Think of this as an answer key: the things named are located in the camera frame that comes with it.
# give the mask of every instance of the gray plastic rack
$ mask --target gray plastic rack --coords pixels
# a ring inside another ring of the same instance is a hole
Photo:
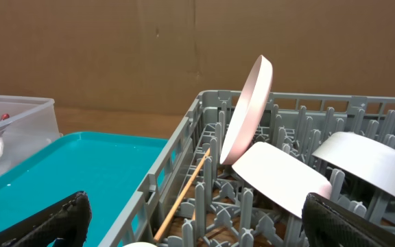
[[[196,97],[100,246],[153,243],[157,228],[208,148],[211,156],[195,180],[194,195],[185,198],[176,212],[184,218],[181,236],[167,232],[158,246],[192,247],[203,242],[249,247],[258,238],[277,247],[309,245],[300,219],[254,191],[231,166],[218,163],[235,109],[232,102],[238,96],[239,91],[204,91]],[[395,97],[270,93],[253,142],[271,143],[316,169],[330,180],[332,201],[395,234],[395,199],[311,155],[339,131],[395,148]],[[208,214],[215,215],[212,224]],[[234,240],[221,241],[208,234],[216,228],[225,228]]]

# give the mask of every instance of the teal tray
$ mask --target teal tray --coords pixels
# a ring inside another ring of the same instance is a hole
[[[58,139],[0,177],[0,231],[86,191],[93,218],[84,246],[97,246],[166,143],[96,132]]]

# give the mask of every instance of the wooden chopstick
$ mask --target wooden chopstick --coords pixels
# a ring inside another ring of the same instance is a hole
[[[193,172],[193,174],[191,175],[189,181],[186,183],[186,185],[184,186],[184,189],[181,191],[181,194],[179,194],[178,198],[176,198],[176,201],[173,204],[172,208],[170,209],[169,214],[167,214],[164,222],[161,224],[161,227],[156,232],[156,235],[154,237],[155,242],[159,242],[160,238],[164,235],[164,232],[167,229],[167,227],[169,226],[171,220],[173,219],[173,216],[175,215],[176,210],[180,206],[182,199],[184,199],[185,194],[190,189],[190,186],[193,184],[193,181],[195,180],[196,176],[199,174],[199,171],[202,169],[202,166],[204,166],[205,159],[208,156],[210,156],[210,149],[208,149],[206,151],[204,157],[202,157],[202,159],[199,162],[199,165],[197,165],[197,167],[196,167],[195,171]]]

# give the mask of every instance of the white bowl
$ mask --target white bowl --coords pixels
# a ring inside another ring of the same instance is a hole
[[[135,242],[131,244],[126,244],[127,247],[156,247],[156,245],[146,242]]]
[[[395,197],[394,149],[352,132],[336,132],[312,155]]]

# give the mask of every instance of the cardboard wall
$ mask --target cardboard wall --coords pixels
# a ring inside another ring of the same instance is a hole
[[[183,114],[241,90],[395,96],[395,0],[0,0],[0,93]]]

